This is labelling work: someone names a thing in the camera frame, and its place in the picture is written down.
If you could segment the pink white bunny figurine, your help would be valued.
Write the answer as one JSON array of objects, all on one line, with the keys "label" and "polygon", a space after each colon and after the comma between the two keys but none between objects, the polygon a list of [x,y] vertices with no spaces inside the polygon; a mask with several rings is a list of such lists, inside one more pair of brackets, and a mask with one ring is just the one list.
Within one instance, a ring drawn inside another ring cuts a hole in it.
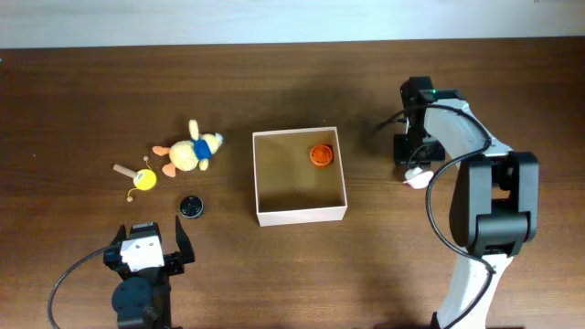
[{"label": "pink white bunny figurine", "polygon": [[434,173],[431,170],[422,169],[417,166],[407,170],[404,176],[404,184],[413,189],[424,189],[429,185]]}]

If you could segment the black round puck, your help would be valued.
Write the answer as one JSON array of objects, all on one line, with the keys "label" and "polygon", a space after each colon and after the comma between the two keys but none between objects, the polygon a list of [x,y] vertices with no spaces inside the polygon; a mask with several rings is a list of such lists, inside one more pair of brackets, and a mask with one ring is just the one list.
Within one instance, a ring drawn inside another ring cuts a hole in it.
[{"label": "black round puck", "polygon": [[187,196],[179,204],[179,213],[188,219],[200,218],[204,209],[204,203],[198,196]]}]

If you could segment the yellow wooden rattle drum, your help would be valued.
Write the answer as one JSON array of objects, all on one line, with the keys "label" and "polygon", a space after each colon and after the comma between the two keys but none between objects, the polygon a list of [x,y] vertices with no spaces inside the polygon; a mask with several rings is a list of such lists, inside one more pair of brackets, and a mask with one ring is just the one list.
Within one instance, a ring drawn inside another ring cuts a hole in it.
[{"label": "yellow wooden rattle drum", "polygon": [[114,164],[112,169],[121,175],[127,176],[133,181],[133,188],[129,189],[126,194],[126,201],[128,203],[133,201],[133,191],[149,191],[152,190],[157,183],[157,176],[149,164],[149,157],[143,157],[145,168],[138,171],[131,170],[119,164]]}]

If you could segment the orange round puck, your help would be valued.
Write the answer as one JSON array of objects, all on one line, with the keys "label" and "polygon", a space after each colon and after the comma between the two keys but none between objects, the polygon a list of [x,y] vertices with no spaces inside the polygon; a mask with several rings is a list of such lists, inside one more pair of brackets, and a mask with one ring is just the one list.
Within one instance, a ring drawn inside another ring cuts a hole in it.
[{"label": "orange round puck", "polygon": [[327,167],[333,159],[333,149],[327,144],[318,144],[310,151],[310,160],[316,167]]}]

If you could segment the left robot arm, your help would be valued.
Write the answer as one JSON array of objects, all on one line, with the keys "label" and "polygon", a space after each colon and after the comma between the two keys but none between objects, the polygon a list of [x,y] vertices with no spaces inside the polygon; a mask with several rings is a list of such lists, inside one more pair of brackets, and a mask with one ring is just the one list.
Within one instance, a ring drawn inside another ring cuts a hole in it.
[{"label": "left robot arm", "polygon": [[125,329],[162,329],[173,326],[170,278],[185,272],[195,252],[180,220],[175,220],[178,250],[165,254],[155,222],[119,227],[103,254],[103,263],[122,282],[112,294],[117,326]]}]

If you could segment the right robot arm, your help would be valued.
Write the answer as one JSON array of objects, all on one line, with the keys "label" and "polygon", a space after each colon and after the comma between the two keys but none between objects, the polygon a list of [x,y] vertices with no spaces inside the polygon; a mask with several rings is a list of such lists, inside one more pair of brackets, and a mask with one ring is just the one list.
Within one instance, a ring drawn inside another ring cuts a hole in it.
[{"label": "right robot arm", "polygon": [[[451,283],[433,328],[484,328],[499,281],[537,233],[539,163],[530,152],[500,142],[455,89],[438,90],[428,77],[400,87],[403,109],[393,121],[394,161],[407,185],[425,192],[425,211],[439,240],[457,255]],[[440,176],[457,168],[445,237],[432,211]]]}]

